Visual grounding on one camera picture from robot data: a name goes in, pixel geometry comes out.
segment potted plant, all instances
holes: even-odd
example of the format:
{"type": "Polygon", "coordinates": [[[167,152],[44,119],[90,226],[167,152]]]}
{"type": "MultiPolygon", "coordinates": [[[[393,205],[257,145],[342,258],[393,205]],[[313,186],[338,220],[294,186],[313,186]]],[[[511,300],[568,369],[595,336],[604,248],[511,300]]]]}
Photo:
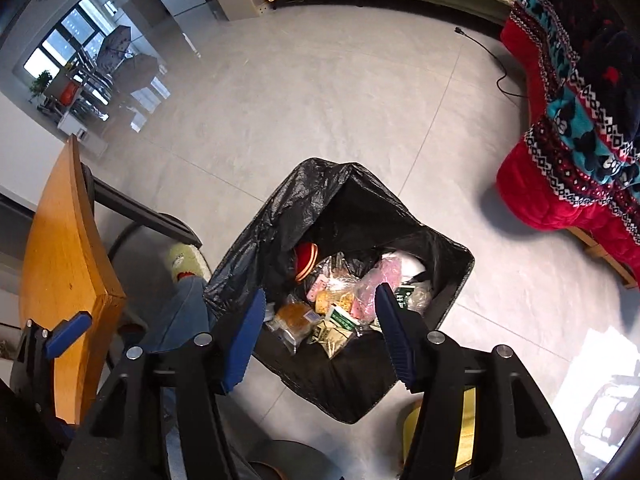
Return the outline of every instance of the potted plant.
{"type": "Polygon", "coordinates": [[[49,83],[51,83],[52,79],[53,76],[51,75],[51,72],[49,72],[49,70],[43,70],[42,72],[40,72],[40,75],[36,79],[34,79],[33,83],[31,83],[31,86],[29,86],[29,90],[31,91],[31,99],[29,99],[29,102],[31,102],[34,97],[42,94],[49,83]]]}

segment food wrapper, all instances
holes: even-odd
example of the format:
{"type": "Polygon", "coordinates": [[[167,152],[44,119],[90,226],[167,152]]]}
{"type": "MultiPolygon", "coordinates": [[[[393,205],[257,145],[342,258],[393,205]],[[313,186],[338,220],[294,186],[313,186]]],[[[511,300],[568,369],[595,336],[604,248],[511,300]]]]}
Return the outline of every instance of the food wrapper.
{"type": "Polygon", "coordinates": [[[319,343],[329,359],[333,359],[349,342],[358,322],[339,306],[332,306],[329,315],[315,328],[310,343],[319,343]]]}
{"type": "Polygon", "coordinates": [[[326,316],[332,304],[350,312],[354,298],[355,294],[351,287],[345,290],[322,290],[316,297],[316,312],[326,316]]]}
{"type": "Polygon", "coordinates": [[[431,303],[433,297],[433,289],[431,282],[422,282],[415,284],[415,290],[406,300],[406,306],[409,310],[417,312],[421,316],[431,303]]]}
{"type": "Polygon", "coordinates": [[[400,285],[396,288],[395,295],[398,300],[398,306],[400,308],[407,308],[407,301],[409,297],[414,293],[415,285],[400,285]]]}
{"type": "MultiPolygon", "coordinates": [[[[337,253],[335,256],[328,258],[326,261],[320,263],[324,266],[324,270],[328,273],[325,278],[323,290],[316,292],[316,312],[325,316],[332,304],[339,306],[347,312],[351,311],[351,305],[355,298],[354,289],[358,283],[358,279],[349,273],[349,269],[344,261],[342,253],[337,253]]],[[[307,294],[313,294],[314,288],[321,288],[322,285],[318,284],[325,275],[321,274],[313,284],[307,294]]]]}
{"type": "Polygon", "coordinates": [[[313,285],[311,285],[311,288],[309,289],[308,293],[306,294],[306,298],[311,301],[312,303],[316,300],[316,298],[318,297],[318,293],[322,292],[323,290],[326,289],[326,284],[329,282],[329,278],[326,277],[324,274],[320,274],[313,285]]]}
{"type": "Polygon", "coordinates": [[[401,283],[402,262],[400,258],[389,256],[382,258],[376,266],[367,272],[354,288],[355,301],[351,315],[358,320],[370,323],[376,317],[376,287],[380,283],[388,283],[391,290],[396,290],[401,283]]]}
{"type": "Polygon", "coordinates": [[[292,354],[295,354],[314,326],[322,318],[306,303],[297,301],[280,307],[267,327],[281,339],[292,354]]]}

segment metal screw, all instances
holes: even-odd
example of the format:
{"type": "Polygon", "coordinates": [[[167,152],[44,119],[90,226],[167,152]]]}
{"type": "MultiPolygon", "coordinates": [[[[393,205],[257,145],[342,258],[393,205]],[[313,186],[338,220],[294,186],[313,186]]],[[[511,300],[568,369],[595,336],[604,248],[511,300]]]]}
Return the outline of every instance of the metal screw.
{"type": "Polygon", "coordinates": [[[504,357],[505,359],[508,359],[513,355],[513,350],[507,345],[498,345],[495,348],[495,351],[500,357],[504,357]]]}
{"type": "Polygon", "coordinates": [[[143,353],[142,348],[139,346],[132,346],[127,350],[127,359],[131,359],[132,361],[139,358],[143,353]]]}
{"type": "Polygon", "coordinates": [[[198,346],[206,346],[213,341],[210,333],[202,332],[193,338],[193,342],[198,346]]]}
{"type": "Polygon", "coordinates": [[[434,345],[439,345],[441,343],[444,343],[445,337],[442,332],[438,332],[437,330],[434,330],[433,332],[429,332],[427,334],[427,339],[431,341],[434,345]]]}

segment red lid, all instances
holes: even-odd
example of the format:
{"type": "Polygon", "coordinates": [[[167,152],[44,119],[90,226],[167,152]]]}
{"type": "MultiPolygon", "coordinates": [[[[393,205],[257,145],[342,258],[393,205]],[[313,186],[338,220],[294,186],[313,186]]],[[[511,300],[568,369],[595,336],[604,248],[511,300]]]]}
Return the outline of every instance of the red lid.
{"type": "Polygon", "coordinates": [[[311,242],[303,242],[296,246],[296,281],[304,280],[316,265],[318,246],[311,242]]]}

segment trash can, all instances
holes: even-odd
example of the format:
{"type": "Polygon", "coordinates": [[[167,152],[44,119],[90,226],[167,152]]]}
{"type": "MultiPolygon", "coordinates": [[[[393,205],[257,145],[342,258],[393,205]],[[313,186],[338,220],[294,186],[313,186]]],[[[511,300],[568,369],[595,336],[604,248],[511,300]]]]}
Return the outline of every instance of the trash can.
{"type": "MultiPolygon", "coordinates": [[[[276,306],[284,302],[296,286],[294,248],[300,242],[318,246],[318,261],[341,251],[358,278],[385,251],[417,257],[433,286],[423,315],[430,330],[440,326],[474,265],[467,248],[421,224],[360,164],[310,158],[264,203],[205,288],[221,337],[235,333],[232,327],[258,288],[276,306]]],[[[376,331],[354,338],[329,359],[319,344],[303,344],[292,355],[263,327],[254,356],[293,392],[347,424],[362,418],[397,381],[376,331]]]]}

